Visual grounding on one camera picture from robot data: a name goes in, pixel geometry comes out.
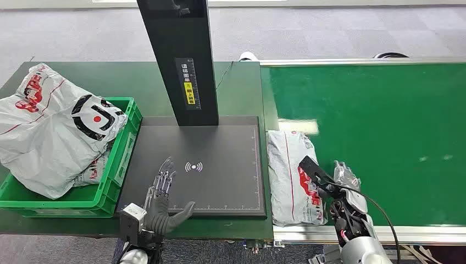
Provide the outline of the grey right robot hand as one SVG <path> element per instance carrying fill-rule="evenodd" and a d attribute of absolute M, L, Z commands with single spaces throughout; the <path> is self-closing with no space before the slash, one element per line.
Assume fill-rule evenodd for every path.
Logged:
<path fill-rule="evenodd" d="M 360 179 L 355 176 L 351 168 L 345 162 L 334 161 L 334 182 L 344 186 L 346 200 L 349 205 L 358 213 L 363 215 L 368 213 L 367 201 L 360 191 Z"/>

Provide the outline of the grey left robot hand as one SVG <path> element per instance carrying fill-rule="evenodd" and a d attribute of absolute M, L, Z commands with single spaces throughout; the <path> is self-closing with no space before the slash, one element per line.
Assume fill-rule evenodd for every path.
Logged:
<path fill-rule="evenodd" d="M 148 188 L 144 204 L 147 211 L 144 226 L 154 233 L 168 234 L 193 214 L 194 201 L 188 202 L 182 211 L 172 216 L 168 212 L 169 190 L 175 174 L 174 161 L 168 157 L 160 165 L 153 184 Z"/>

